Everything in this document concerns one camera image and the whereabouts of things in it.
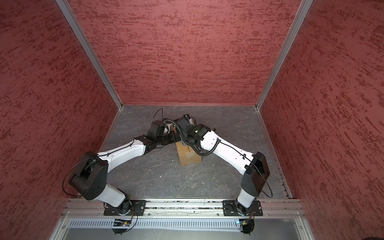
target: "brown box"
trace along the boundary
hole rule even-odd
[[[201,156],[197,155],[190,146],[184,146],[183,143],[176,143],[177,152],[179,153],[180,165],[185,167],[189,164],[201,162]]]

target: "marble patterned floor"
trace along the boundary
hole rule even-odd
[[[177,119],[193,116],[197,124],[216,128],[216,133],[249,152],[262,152],[268,161],[268,183],[274,199],[284,199],[276,166],[271,159],[254,107],[231,106],[125,106],[106,150],[126,144],[146,134],[154,113],[164,108],[164,117]],[[161,119],[160,112],[156,119]],[[215,154],[203,157],[201,163],[181,167],[176,144],[155,149],[113,169],[108,184],[134,198],[224,198],[235,199],[240,192],[242,175]],[[263,189],[268,195],[267,185]],[[268,198],[261,193],[258,197]]]

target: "side wall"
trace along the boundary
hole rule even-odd
[[[255,104],[301,0],[69,0],[124,104]]]
[[[384,237],[384,2],[314,0],[262,116],[316,240]]]
[[[47,239],[117,107],[54,0],[0,3],[0,42],[0,239]]]

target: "black mounting plate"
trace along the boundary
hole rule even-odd
[[[136,214],[138,216],[143,216],[144,210],[145,210],[145,205],[147,203],[146,200],[131,200],[133,209],[135,210]],[[119,217],[124,217],[122,215],[117,214],[112,208],[105,208],[104,210],[104,216],[119,216]]]
[[[255,216],[262,216],[263,210],[260,201],[254,200],[250,206]],[[223,201],[223,212],[224,216],[239,216],[235,200],[224,200]]]

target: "red textured wall panel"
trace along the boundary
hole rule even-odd
[[[384,2],[314,0],[262,106],[317,240],[384,237]]]
[[[47,239],[117,108],[55,1],[0,3],[0,42],[0,239]]]
[[[255,104],[300,2],[69,0],[124,104]]]

